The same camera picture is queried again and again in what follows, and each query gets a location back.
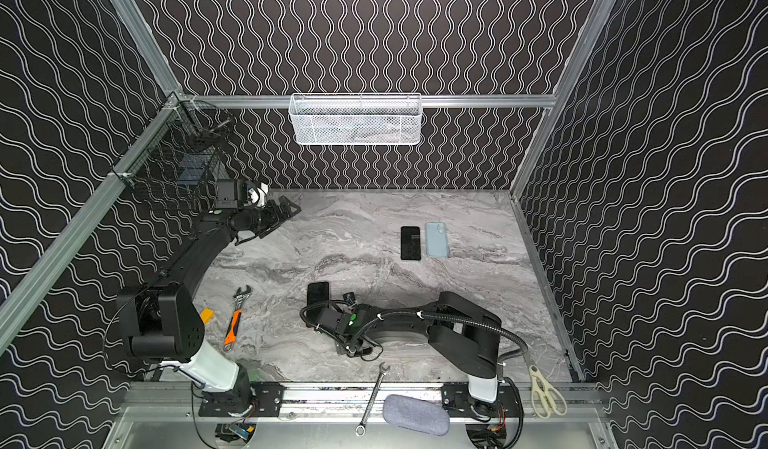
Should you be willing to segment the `black phone left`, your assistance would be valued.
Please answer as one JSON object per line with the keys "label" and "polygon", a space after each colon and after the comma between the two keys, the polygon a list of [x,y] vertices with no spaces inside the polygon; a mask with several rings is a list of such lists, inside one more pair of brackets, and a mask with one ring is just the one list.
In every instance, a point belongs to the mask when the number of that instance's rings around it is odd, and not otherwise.
{"label": "black phone left", "polygon": [[316,319],[326,307],[330,299],[330,284],[327,281],[312,282],[307,286],[306,315],[310,319]]}

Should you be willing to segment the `grey cloth pad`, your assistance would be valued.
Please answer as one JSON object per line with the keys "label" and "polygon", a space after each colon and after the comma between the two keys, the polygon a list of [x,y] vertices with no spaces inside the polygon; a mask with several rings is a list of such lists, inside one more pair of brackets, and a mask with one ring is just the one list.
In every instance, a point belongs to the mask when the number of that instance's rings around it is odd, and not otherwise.
{"label": "grey cloth pad", "polygon": [[450,430],[450,416],[429,401],[393,394],[383,403],[385,422],[400,429],[442,437]]}

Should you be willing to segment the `white scissors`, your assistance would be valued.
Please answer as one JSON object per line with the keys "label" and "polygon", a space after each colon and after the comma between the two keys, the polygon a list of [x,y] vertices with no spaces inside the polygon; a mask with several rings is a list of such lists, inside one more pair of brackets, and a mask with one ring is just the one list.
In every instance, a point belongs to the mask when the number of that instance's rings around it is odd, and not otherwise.
{"label": "white scissors", "polygon": [[546,379],[529,354],[523,356],[531,384],[531,407],[538,418],[565,416],[568,406],[564,396]]}

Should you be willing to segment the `silver wrench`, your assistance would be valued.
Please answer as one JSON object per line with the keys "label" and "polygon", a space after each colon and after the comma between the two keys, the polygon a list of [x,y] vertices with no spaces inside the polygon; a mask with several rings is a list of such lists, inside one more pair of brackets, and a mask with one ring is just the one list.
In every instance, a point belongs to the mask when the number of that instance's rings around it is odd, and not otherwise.
{"label": "silver wrench", "polygon": [[370,415],[372,413],[372,410],[373,410],[376,398],[378,396],[378,393],[379,393],[379,391],[381,389],[383,380],[385,379],[385,377],[386,377],[387,373],[389,372],[389,370],[390,370],[390,366],[387,365],[386,363],[382,362],[382,363],[379,364],[378,375],[377,375],[377,378],[376,378],[376,380],[374,382],[374,385],[373,385],[373,387],[371,389],[371,394],[370,394],[369,399],[367,401],[367,404],[365,406],[365,409],[364,409],[364,412],[362,414],[362,417],[361,417],[359,423],[357,424],[357,426],[355,427],[355,435],[357,437],[364,437],[366,432],[367,432],[368,420],[369,420]]}

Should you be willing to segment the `yellow block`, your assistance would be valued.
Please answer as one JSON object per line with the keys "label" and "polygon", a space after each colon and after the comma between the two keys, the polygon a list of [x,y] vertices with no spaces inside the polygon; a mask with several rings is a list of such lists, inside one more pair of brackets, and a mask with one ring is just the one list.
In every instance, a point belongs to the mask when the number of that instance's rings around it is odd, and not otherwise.
{"label": "yellow block", "polygon": [[215,313],[209,308],[204,308],[200,313],[200,318],[204,325],[207,325],[214,317]]}

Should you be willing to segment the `orange handled adjustable wrench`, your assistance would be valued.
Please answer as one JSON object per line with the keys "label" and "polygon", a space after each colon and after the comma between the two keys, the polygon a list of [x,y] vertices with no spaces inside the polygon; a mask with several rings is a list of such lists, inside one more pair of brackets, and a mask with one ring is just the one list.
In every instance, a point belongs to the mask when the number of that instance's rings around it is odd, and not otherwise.
{"label": "orange handled adjustable wrench", "polygon": [[240,320],[242,318],[243,305],[251,296],[252,291],[252,287],[250,285],[246,285],[244,288],[238,288],[234,295],[234,311],[230,318],[223,343],[223,350],[225,352],[230,352],[234,347],[234,344],[237,340]]}

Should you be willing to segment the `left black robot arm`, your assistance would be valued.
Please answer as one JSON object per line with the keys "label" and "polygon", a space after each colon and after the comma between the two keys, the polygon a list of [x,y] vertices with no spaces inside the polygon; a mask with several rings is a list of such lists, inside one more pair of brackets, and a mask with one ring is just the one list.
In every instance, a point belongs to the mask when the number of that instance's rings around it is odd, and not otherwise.
{"label": "left black robot arm", "polygon": [[264,184],[219,181],[212,207],[195,218],[168,266],[118,294],[115,316],[126,355],[184,375],[218,415],[249,413],[255,397],[247,370],[206,340],[194,295],[218,255],[243,243],[242,233],[248,241],[263,239],[300,211],[286,196],[270,197]]}

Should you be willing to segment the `pale blue phone case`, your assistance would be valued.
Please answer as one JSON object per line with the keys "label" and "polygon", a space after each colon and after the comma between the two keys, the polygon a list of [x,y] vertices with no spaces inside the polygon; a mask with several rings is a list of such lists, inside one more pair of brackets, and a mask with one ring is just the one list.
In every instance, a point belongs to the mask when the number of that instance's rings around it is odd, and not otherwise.
{"label": "pale blue phone case", "polygon": [[447,259],[449,245],[447,228],[443,222],[429,222],[425,225],[426,252],[430,258]]}

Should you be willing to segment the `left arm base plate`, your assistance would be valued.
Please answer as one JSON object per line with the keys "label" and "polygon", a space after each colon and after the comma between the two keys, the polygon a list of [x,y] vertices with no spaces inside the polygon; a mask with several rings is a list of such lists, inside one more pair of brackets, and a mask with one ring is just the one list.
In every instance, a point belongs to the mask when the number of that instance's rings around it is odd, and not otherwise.
{"label": "left arm base plate", "polygon": [[249,389],[234,388],[222,393],[202,393],[197,410],[201,417],[277,417],[286,387],[277,382],[253,382]]}

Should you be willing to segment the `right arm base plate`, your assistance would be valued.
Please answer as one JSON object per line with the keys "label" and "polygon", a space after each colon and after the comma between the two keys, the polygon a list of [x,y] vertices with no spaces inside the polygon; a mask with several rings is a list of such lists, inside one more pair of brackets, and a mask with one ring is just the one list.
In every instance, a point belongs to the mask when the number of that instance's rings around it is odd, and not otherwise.
{"label": "right arm base plate", "polygon": [[512,386],[506,383],[498,387],[493,402],[471,396],[467,383],[446,383],[440,389],[439,402],[452,418],[497,419],[501,412],[504,412],[507,418],[514,418],[521,413],[521,405]]}

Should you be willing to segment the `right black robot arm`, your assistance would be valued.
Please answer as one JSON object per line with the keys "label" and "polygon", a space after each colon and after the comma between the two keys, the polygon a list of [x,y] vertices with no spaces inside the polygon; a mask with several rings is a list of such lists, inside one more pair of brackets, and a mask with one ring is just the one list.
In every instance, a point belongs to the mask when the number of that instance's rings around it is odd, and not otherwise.
{"label": "right black robot arm", "polygon": [[300,317],[350,358],[379,355],[386,343],[426,343],[466,375],[471,399],[487,405],[498,399],[501,319],[456,293],[442,292],[435,302],[395,309],[358,303],[349,293],[345,300],[310,304]]}

